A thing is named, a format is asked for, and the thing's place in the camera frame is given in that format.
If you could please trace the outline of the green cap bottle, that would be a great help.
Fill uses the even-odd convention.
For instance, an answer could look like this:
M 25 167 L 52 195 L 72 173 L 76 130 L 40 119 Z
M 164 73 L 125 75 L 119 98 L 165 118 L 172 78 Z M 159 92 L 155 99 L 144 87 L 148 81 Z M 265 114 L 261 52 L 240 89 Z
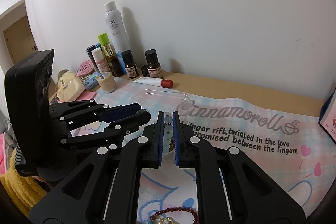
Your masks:
M 113 50 L 111 48 L 111 44 L 110 44 L 107 33 L 103 33 L 103 34 L 99 35 L 98 40 L 100 42 L 100 46 L 101 46 L 102 50 L 104 51 L 104 54 L 107 55 L 107 56 L 112 55 Z

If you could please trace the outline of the small blue packet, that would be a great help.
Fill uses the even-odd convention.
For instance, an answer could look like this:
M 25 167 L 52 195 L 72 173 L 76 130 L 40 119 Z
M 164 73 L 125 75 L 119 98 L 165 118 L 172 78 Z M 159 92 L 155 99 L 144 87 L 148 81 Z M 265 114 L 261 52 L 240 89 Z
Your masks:
M 91 91 L 98 85 L 100 73 L 94 72 L 83 79 L 83 85 L 86 91 Z

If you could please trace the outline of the gold charm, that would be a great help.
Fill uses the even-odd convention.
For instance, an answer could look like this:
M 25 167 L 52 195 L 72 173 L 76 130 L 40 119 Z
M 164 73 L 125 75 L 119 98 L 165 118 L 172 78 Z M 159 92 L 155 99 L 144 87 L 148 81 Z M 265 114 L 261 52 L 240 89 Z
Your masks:
M 174 224 L 174 221 L 169 217 L 160 218 L 157 224 Z

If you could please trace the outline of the beige round cup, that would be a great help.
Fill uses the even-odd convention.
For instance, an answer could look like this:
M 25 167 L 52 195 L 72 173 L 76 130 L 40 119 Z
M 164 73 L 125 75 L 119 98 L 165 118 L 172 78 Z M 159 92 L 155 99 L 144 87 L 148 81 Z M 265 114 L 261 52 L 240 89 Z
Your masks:
M 117 89 L 117 83 L 110 72 L 103 72 L 100 74 L 99 78 L 97 79 L 100 88 L 105 93 L 111 93 Z

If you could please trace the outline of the Cinnamoroll plaid desk mat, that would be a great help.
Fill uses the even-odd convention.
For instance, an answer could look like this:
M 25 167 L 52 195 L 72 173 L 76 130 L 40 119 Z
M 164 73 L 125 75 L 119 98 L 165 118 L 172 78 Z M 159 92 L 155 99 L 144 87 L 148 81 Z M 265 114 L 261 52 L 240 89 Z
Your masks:
M 314 116 L 257 107 L 238 98 L 213 99 L 119 79 L 94 100 L 111 107 L 138 103 L 155 122 L 164 113 L 163 162 L 143 169 L 137 222 L 169 207 L 197 207 L 196 174 L 174 157 L 173 112 L 193 134 L 222 152 L 244 153 L 281 186 L 306 217 L 323 222 L 335 204 L 335 143 Z

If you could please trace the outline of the wooden door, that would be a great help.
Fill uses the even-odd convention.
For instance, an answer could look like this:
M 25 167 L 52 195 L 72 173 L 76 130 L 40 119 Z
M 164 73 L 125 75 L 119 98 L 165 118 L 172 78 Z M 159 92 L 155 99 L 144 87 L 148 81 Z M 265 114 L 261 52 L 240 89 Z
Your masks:
M 26 15 L 5 29 L 3 34 L 13 64 L 38 51 Z

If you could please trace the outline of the small dark dropper bottle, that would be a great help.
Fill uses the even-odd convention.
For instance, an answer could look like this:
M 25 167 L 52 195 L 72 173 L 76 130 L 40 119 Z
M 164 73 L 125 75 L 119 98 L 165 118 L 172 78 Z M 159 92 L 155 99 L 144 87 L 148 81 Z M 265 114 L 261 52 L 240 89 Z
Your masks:
M 121 55 L 127 76 L 130 79 L 135 79 L 136 77 L 138 77 L 139 73 L 137 70 L 137 65 L 134 61 L 131 51 L 130 50 L 124 51 Z

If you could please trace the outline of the yellow fuzzy left sleeve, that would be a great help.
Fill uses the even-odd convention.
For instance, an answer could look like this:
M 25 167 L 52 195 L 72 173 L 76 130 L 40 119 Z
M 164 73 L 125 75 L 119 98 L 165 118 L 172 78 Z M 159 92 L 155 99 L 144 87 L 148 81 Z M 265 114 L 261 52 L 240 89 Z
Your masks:
M 14 205 L 25 216 L 51 190 L 43 181 L 35 177 L 22 177 L 15 169 L 15 149 L 10 158 L 10 167 L 1 175 L 1 183 Z

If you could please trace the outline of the clear plastic box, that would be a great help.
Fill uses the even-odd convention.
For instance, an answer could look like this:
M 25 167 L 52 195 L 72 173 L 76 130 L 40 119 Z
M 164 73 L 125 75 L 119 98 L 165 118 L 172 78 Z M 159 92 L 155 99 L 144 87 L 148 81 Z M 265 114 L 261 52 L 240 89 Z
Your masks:
M 156 121 L 158 112 L 163 112 L 163 154 L 174 149 L 173 112 L 179 113 L 179 120 L 185 123 L 194 104 L 191 96 L 168 90 L 145 89 L 139 95 L 139 103 L 151 113 Z

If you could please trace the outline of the pink framed card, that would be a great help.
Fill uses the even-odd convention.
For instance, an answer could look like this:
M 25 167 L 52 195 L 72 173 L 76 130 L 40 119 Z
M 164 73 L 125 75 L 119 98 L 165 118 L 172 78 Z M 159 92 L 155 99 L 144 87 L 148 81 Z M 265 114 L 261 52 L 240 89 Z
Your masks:
M 335 106 L 336 91 L 334 90 L 327 101 L 322 105 L 318 124 L 329 135 L 331 140 L 336 142 L 335 120 L 336 120 L 336 106 Z

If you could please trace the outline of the white tube red cap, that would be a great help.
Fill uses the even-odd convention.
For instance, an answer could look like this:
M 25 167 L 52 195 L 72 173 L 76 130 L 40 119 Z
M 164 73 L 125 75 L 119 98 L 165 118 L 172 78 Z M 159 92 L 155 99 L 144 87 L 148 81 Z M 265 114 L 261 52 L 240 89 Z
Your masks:
M 152 77 L 140 77 L 134 80 L 134 82 L 163 88 L 172 88 L 174 86 L 174 81 L 172 80 L 152 78 Z

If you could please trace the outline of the pink spiral hair brush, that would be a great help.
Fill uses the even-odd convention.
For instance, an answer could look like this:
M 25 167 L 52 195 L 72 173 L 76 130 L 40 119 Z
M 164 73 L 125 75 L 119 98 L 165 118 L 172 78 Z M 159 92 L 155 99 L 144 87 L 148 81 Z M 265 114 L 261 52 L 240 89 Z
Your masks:
M 92 61 L 90 59 L 83 61 L 76 73 L 77 77 L 87 77 L 88 75 L 95 72 L 95 67 L 92 64 Z

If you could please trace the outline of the tall white spray bottle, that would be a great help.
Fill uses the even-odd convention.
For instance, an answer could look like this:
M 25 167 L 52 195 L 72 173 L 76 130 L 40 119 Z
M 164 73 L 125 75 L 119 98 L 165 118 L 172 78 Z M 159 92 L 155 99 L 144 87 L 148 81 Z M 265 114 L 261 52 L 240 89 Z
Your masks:
M 121 12 L 117 9 L 116 3 L 110 1 L 104 4 L 105 22 L 108 26 L 110 38 L 118 56 L 130 50 L 129 38 L 126 34 Z

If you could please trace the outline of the amber oil bottle gold cap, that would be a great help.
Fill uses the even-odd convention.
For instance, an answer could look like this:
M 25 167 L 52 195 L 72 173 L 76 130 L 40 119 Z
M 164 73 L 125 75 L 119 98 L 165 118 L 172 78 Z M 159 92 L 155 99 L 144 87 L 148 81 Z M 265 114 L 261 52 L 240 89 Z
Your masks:
M 112 75 L 114 77 L 121 77 L 123 75 L 123 70 L 116 53 L 114 53 L 112 49 L 112 44 L 104 44 L 101 47 Z

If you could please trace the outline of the dark essential oil bottle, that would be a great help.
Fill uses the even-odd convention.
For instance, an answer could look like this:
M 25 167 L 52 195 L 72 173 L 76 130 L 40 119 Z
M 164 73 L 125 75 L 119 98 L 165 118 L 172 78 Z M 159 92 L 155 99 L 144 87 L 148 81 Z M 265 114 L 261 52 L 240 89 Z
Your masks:
M 147 70 L 151 78 L 163 77 L 161 64 L 158 61 L 157 51 L 156 50 L 147 50 L 145 52 L 145 58 L 147 61 Z

